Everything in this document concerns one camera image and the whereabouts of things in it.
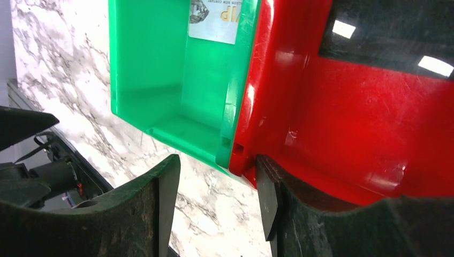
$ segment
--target marble countertop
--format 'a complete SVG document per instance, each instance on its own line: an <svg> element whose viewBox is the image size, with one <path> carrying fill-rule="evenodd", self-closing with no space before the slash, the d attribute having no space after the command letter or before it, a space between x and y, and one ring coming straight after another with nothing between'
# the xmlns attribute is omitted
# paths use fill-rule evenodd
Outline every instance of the marble countertop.
<svg viewBox="0 0 454 257"><path fill-rule="evenodd" d="M19 90L114 187L180 154L170 245L181 256L271 256L257 192L110 112L108 1L11 0Z"/></svg>

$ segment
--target red plastic container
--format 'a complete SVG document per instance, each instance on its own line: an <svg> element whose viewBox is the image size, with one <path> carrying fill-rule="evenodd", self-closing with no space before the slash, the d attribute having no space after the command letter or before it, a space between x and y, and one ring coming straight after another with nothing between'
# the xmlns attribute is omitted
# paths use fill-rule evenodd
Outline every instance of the red plastic container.
<svg viewBox="0 0 454 257"><path fill-rule="evenodd" d="M321 57L331 8L328 0L262 1L230 171L255 185L255 156L267 154L360 205L453 196L452 76Z"/></svg>

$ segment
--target white marble surface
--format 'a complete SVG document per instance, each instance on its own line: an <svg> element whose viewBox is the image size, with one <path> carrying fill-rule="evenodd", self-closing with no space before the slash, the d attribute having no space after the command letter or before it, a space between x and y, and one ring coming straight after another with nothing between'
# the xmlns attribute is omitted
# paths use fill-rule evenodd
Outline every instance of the white marble surface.
<svg viewBox="0 0 454 257"><path fill-rule="evenodd" d="M110 112L107 0L11 0L20 90L117 187L176 151ZM257 193L180 154L171 246L181 256L270 256Z"/></svg>

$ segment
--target plastic bin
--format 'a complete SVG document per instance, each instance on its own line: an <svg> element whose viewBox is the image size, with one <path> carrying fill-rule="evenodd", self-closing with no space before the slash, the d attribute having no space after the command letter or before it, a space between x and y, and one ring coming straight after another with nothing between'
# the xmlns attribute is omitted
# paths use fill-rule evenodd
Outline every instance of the plastic bin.
<svg viewBox="0 0 454 257"><path fill-rule="evenodd" d="M228 44L188 36L190 0L109 0L112 112L212 167L228 168L257 5L244 0L236 42Z"/></svg>
<svg viewBox="0 0 454 257"><path fill-rule="evenodd" d="M267 154L360 205L453 196L453 20L433 1L357 2L263 2L230 171L254 184Z"/></svg>

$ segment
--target green plastic container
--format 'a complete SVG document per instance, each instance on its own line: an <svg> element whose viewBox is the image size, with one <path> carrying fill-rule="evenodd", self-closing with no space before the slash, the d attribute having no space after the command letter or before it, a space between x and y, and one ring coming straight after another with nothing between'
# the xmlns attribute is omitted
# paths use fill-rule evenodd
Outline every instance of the green plastic container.
<svg viewBox="0 0 454 257"><path fill-rule="evenodd" d="M243 1L235 44L189 37L190 6L191 0L109 0L112 112L224 171L260 1Z"/></svg>

